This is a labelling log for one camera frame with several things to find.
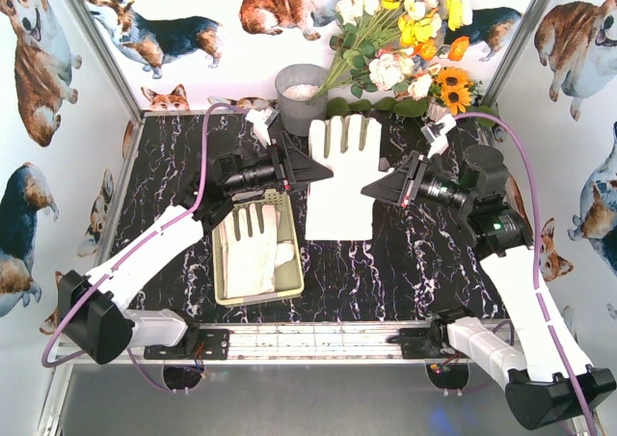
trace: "black marble surface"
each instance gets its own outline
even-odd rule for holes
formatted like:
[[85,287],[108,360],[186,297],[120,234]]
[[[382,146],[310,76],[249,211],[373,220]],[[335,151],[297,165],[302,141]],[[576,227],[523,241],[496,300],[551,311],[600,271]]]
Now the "black marble surface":
[[[371,114],[383,125],[381,154],[398,166],[412,150],[428,151],[419,120]],[[112,255],[136,238],[172,203],[187,174],[199,167],[202,116],[148,117],[116,228]],[[238,115],[213,115],[210,148],[246,151],[260,144]],[[474,129],[449,134],[446,170],[458,173]],[[306,149],[306,139],[295,139]],[[464,304],[484,318],[503,317],[493,284],[481,272],[451,212],[428,204],[408,210],[375,203],[372,241],[307,242],[306,194],[292,196],[305,273],[301,297],[228,309],[215,303],[211,241],[178,255],[138,294],[132,307],[184,311],[195,322],[336,322],[422,319]]]

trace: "orange flower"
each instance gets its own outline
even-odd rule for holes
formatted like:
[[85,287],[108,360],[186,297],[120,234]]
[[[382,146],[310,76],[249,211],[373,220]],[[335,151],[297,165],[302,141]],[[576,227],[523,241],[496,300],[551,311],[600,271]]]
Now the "orange flower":
[[469,38],[467,36],[462,36],[454,41],[450,46],[450,53],[447,54],[447,59],[452,60],[453,62],[460,62],[463,60],[463,55],[465,55],[468,48]]
[[427,42],[423,42],[416,47],[416,53],[427,62],[433,60],[433,57],[437,55],[437,46],[433,39],[429,39]]

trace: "sunflower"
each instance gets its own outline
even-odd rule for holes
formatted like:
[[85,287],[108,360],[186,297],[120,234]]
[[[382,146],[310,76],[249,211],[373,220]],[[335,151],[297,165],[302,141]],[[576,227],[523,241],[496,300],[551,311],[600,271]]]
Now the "sunflower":
[[460,68],[444,68],[437,76],[437,83],[448,87],[466,86],[469,83],[469,75]]
[[442,101],[450,113],[456,116],[459,112],[465,113],[471,105],[471,94],[467,87],[442,85]]

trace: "white rubber glove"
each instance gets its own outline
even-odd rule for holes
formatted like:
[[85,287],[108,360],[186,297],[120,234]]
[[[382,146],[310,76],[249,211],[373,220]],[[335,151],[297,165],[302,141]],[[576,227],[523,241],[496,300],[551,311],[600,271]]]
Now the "white rubber glove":
[[[361,146],[362,131],[366,136]],[[330,131],[330,148],[325,140]],[[347,131],[347,148],[343,134]],[[351,115],[313,121],[308,134],[311,157],[335,176],[310,185],[307,200],[307,240],[370,240],[374,199],[362,188],[383,177],[379,172],[382,125],[373,118]]]
[[[230,213],[219,227],[227,299],[274,291],[275,267],[294,257],[291,242],[277,244],[280,214],[271,204],[265,204],[261,210],[263,232],[259,228],[254,204],[249,206],[249,217],[247,209],[241,208],[237,217],[234,218],[234,213]],[[239,239],[235,233],[236,221]]]

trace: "dog ear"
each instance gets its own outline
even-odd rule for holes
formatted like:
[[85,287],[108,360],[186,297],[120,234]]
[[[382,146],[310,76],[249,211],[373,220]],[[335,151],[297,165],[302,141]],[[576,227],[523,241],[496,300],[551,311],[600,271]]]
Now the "dog ear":
[[154,98],[158,95],[155,91],[151,91],[147,87],[142,87],[142,94],[144,97],[148,99],[148,101],[152,102]]
[[93,255],[98,249],[98,242],[94,238],[94,231],[92,226],[88,226],[86,234],[79,242],[77,247],[77,256],[84,258],[86,256]]
[[100,186],[100,193],[105,197],[106,202],[110,202],[114,194],[114,177],[109,169],[105,170],[103,175],[103,184]]
[[182,84],[178,84],[172,90],[172,93],[170,95],[176,95],[181,96],[182,98],[186,98],[186,90],[184,89],[184,86]]

